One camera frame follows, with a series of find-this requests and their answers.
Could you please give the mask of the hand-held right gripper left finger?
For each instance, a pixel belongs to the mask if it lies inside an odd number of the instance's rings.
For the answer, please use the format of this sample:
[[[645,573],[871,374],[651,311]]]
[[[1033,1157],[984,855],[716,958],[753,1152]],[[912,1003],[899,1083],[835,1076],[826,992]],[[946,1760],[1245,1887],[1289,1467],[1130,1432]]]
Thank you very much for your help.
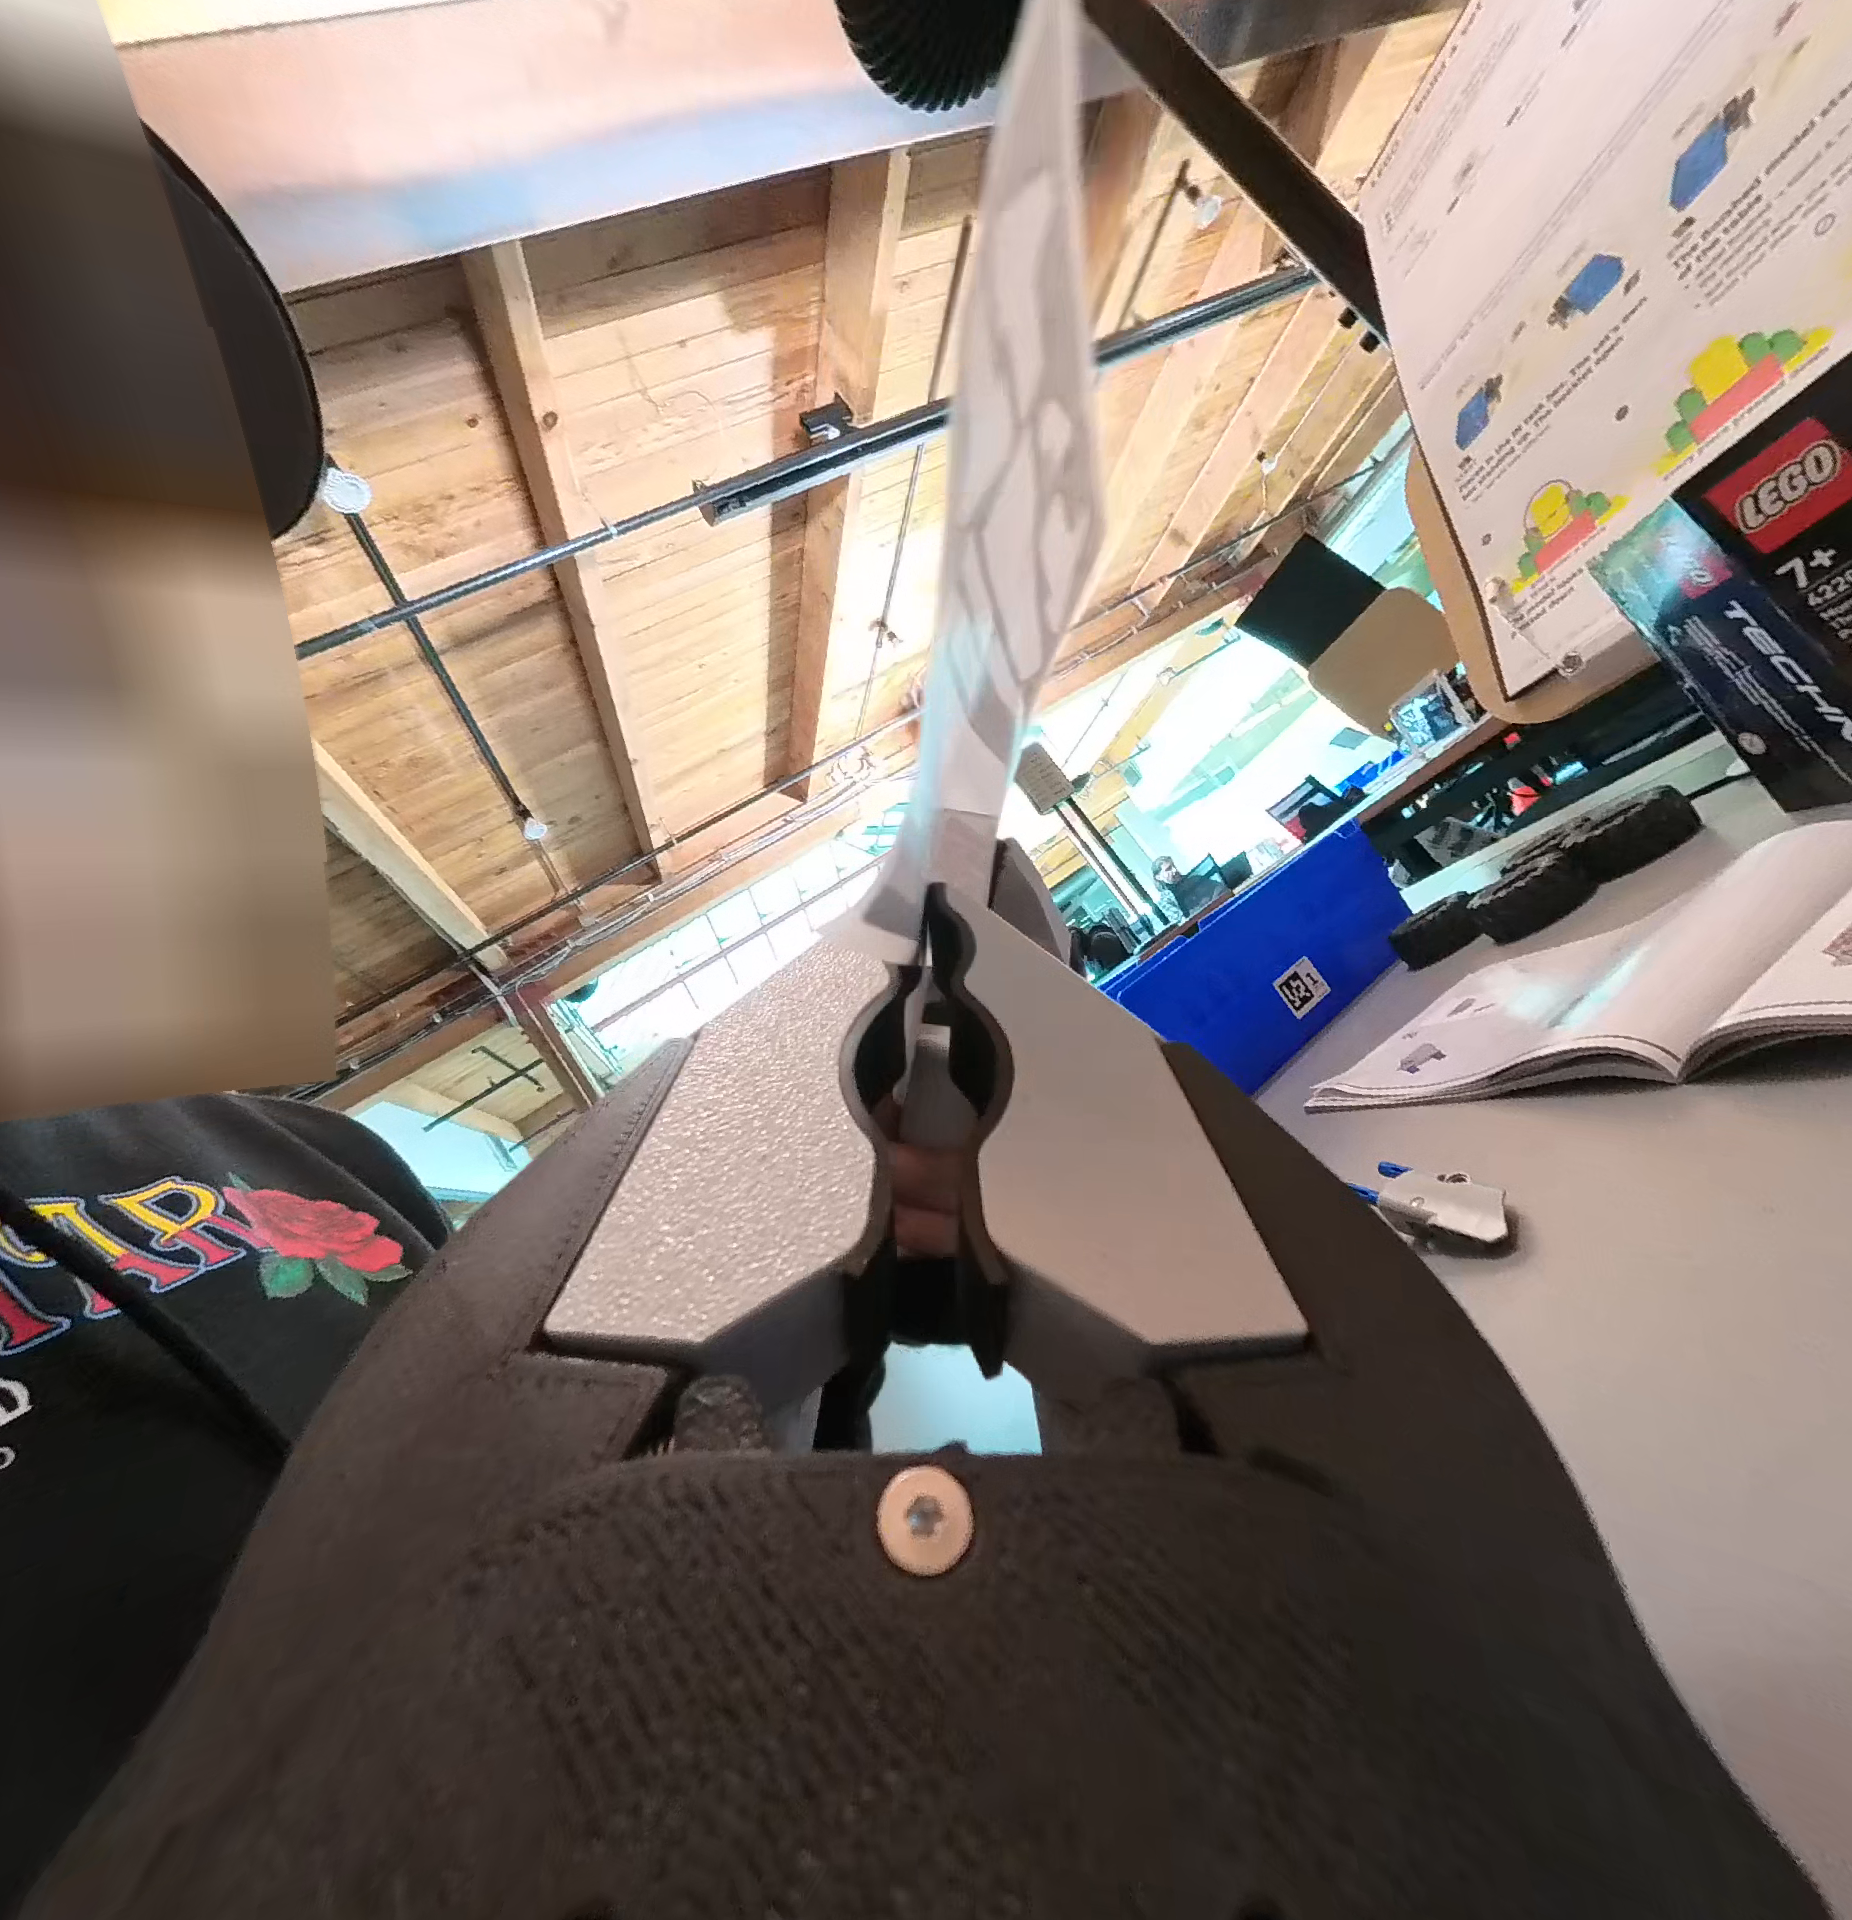
[[[676,1370],[840,1370],[888,1233],[874,1108],[907,1069],[923,952],[842,933],[686,1041],[544,1320],[560,1354]]]

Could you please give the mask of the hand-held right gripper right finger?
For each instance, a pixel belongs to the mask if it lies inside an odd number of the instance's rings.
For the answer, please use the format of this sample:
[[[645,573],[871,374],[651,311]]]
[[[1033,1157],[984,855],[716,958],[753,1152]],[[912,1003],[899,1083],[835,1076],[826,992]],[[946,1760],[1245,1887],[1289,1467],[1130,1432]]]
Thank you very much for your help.
[[[956,1166],[953,1300],[980,1370],[1296,1354],[1306,1318],[1154,1032],[945,883],[926,956],[926,1145]]]

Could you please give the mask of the blue storage bin square tag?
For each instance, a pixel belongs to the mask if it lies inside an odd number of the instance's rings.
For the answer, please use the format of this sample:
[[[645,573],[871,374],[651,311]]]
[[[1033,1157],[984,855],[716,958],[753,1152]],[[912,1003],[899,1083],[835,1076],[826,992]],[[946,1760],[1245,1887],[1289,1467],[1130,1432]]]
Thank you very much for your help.
[[[1389,862],[1344,820],[1098,988],[1256,1093],[1394,969],[1406,916]]]

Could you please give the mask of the grey toy brick piece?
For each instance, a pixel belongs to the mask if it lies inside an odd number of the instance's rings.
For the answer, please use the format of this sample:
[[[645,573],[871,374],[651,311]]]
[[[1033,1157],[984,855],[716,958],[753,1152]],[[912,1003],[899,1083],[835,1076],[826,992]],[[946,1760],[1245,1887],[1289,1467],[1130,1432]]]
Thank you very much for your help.
[[[1373,1204],[1394,1232],[1442,1252],[1503,1256],[1518,1242],[1504,1189],[1465,1172],[1384,1172]]]

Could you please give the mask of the white red sticker sheet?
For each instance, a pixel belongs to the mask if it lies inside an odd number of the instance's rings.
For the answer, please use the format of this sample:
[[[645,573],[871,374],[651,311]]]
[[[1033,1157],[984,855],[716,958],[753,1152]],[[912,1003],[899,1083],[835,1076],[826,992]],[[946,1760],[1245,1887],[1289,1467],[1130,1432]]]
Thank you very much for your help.
[[[846,935],[893,966],[918,960],[930,889],[987,897],[1020,741],[1107,534],[1082,27],[1081,3],[1022,6],[987,143],[915,781]]]

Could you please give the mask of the white instruction booklet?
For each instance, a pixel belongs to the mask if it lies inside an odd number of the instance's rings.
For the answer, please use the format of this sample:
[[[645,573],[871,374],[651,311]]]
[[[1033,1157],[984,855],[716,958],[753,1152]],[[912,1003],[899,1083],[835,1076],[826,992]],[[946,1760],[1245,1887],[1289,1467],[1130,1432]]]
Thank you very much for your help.
[[[1814,1040],[1852,1040],[1852,820],[1779,831],[1641,922],[1473,971],[1306,1110],[1670,1088]]]

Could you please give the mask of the grey desk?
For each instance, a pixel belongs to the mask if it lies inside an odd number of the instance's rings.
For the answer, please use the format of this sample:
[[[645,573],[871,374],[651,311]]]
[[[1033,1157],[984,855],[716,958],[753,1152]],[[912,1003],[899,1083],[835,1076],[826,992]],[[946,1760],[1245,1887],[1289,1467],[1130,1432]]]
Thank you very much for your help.
[[[1343,1178],[1400,1162],[1504,1189],[1515,1250],[1430,1263],[1539,1411],[1686,1708],[1852,1915],[1852,1038],[1678,1086],[1306,1108],[1491,960],[1391,969],[1258,1102]]]

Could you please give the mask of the person's black sweater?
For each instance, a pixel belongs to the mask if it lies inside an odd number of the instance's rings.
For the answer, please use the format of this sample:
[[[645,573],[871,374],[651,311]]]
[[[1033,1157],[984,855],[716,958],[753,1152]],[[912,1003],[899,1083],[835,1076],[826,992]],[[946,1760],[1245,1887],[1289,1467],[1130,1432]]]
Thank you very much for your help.
[[[353,1116],[0,1121],[0,1915],[191,1664],[285,1463],[449,1242]]]

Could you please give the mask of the black metal pole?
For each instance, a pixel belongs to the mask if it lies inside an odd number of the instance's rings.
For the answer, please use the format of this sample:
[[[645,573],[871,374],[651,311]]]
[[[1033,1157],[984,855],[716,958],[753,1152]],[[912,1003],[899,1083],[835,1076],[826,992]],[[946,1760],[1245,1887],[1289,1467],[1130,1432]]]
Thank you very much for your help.
[[[1207,325],[1245,320],[1313,286],[1353,315],[1370,344],[1391,329],[1363,222],[1287,138],[1204,60],[1192,39],[1149,2],[1088,2],[1084,14],[1154,99],[1241,188],[1299,256],[1299,267],[1197,300],[1154,322],[1116,331],[1094,349],[1108,369],[1181,344]]]

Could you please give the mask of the black toy set box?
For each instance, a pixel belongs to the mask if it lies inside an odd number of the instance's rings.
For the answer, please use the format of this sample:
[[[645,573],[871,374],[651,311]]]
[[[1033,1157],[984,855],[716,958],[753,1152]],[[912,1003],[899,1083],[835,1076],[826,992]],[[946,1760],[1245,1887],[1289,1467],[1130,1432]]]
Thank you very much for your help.
[[[1779,805],[1852,803],[1852,349],[1591,573]]]

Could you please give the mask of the printed instruction board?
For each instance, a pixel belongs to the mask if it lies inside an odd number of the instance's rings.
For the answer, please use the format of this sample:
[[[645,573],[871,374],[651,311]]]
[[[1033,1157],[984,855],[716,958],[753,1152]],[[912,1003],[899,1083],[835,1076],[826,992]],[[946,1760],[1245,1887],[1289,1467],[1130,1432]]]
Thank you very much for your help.
[[[1360,217],[1498,682],[1579,678],[1593,562],[1852,348],[1852,2],[1468,3]]]

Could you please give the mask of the black ribbed knob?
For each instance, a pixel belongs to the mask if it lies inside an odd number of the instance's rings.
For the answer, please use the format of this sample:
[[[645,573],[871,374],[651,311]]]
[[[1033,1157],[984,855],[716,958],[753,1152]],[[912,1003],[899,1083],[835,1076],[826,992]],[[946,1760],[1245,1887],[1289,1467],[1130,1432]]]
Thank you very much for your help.
[[[950,112],[1003,76],[1020,2],[836,2],[866,80],[915,112]]]

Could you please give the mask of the grey overhead beam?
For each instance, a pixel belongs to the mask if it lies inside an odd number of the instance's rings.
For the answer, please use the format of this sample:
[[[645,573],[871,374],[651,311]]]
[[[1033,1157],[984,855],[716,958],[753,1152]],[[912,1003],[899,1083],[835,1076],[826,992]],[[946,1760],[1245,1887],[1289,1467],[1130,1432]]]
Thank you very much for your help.
[[[826,2],[103,2],[133,104],[297,294],[943,134]]]

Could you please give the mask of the black rounded object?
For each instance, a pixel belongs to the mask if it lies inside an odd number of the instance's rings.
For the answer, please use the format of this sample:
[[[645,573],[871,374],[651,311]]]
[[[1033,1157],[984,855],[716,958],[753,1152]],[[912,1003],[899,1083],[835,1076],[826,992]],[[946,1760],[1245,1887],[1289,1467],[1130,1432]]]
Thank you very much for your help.
[[[242,227],[152,126],[145,124],[143,134],[219,342],[269,535],[280,539],[311,514],[330,465],[309,351],[285,294]]]

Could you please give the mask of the black ceiling rail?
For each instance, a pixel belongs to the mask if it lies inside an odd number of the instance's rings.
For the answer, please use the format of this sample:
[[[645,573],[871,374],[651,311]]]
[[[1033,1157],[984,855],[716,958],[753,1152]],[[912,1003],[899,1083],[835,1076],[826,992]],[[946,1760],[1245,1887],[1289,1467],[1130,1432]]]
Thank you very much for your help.
[[[1245,322],[1324,287],[1326,284],[1313,267],[1289,265],[1221,294],[1187,301],[1154,320],[1096,339],[1092,345],[1094,374],[1105,375],[1130,361],[1179,348],[1223,323]],[[727,519],[803,498],[820,486],[848,478],[852,472],[893,453],[938,440],[948,432],[950,420],[953,399],[943,395],[930,398],[904,412],[846,428],[833,437],[822,437],[818,444],[808,444],[767,464],[746,468],[716,483],[697,486],[693,491],[676,493],[630,516],[607,519],[603,525],[574,537],[536,547],[527,556],[474,571],[444,587],[434,587],[418,597],[404,597],[387,610],[365,614],[339,628],[299,639],[295,644],[295,655],[307,662],[337,654],[369,636],[406,625],[415,618],[457,608],[462,601],[483,597],[540,571],[556,571],[562,564],[579,562],[603,547],[648,534],[682,516],[699,516],[711,525],[720,525]]]

